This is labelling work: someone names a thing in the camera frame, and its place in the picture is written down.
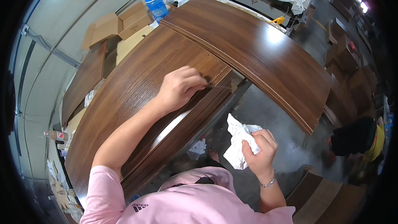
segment adidas logo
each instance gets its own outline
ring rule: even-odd
[[[134,211],[137,213],[138,211],[142,210],[143,208],[148,207],[148,204],[140,204],[140,203],[134,203],[132,205],[132,208],[134,209]]]

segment concrete floor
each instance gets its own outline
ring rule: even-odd
[[[325,63],[327,49],[331,46],[328,42],[327,23],[337,17],[349,29],[349,35],[360,43],[360,52],[373,63],[370,53],[360,39],[355,23],[347,21],[343,15],[329,3],[330,0],[313,0],[316,7],[313,18],[307,28],[302,28],[291,35],[291,38],[303,47],[321,66]],[[347,182],[347,164],[344,157],[337,157],[332,166],[327,166],[322,160],[322,152],[327,149],[327,139],[332,135],[333,126],[322,115],[314,133],[306,135],[297,124],[269,97],[252,85],[241,98],[239,107],[231,114],[245,124],[256,124],[272,132],[279,145],[273,167],[276,177],[285,197],[297,186],[303,177],[305,165],[311,165],[321,175],[329,180]],[[244,202],[258,211],[260,200],[260,187],[256,176],[249,168],[241,171],[232,168],[230,163],[222,156],[231,145],[231,135],[227,131],[227,114],[212,128],[206,136],[207,148],[215,148],[219,153],[220,163],[233,175],[236,194]],[[167,180],[172,172],[168,169],[148,184],[140,194],[155,192]]]

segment silver bracelet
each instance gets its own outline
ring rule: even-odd
[[[265,184],[265,185],[262,184],[261,182],[258,182],[258,183],[260,184],[261,187],[266,188],[266,187],[271,186],[275,181],[276,181],[276,174],[274,173],[274,178],[272,179],[272,181],[270,183]]]

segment yellow clamp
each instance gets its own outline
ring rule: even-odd
[[[284,21],[285,21],[285,18],[281,16],[281,17],[275,18],[275,19],[272,20],[272,21],[269,21],[269,23],[276,22],[277,25],[280,25],[280,24],[283,23]]]

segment open cardboard box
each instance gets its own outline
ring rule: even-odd
[[[142,2],[127,9],[120,16],[109,13],[90,24],[83,39],[82,50],[89,50],[97,43],[117,35],[126,40],[151,22]]]

